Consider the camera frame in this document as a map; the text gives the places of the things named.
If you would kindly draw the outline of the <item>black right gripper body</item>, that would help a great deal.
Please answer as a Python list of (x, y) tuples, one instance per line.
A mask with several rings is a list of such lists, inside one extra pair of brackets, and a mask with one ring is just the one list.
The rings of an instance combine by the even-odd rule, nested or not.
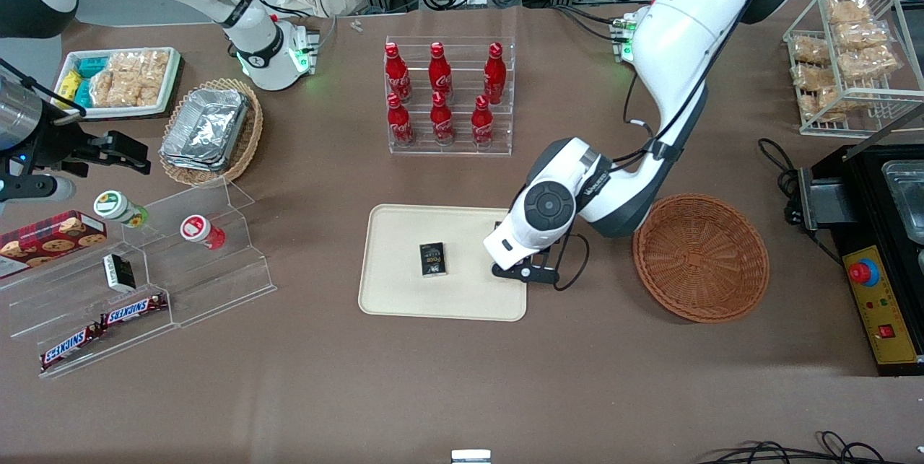
[(96, 136), (83, 132), (76, 122), (57, 126), (56, 119), (63, 118), (65, 113), (49, 102), (40, 103), (42, 113), (38, 124), (23, 141), (23, 171), (26, 174), (44, 169), (60, 170), (60, 165), (64, 164), (64, 171), (86, 177), (86, 169), (78, 168), (78, 164), (110, 164), (108, 155), (92, 144), (98, 139)]

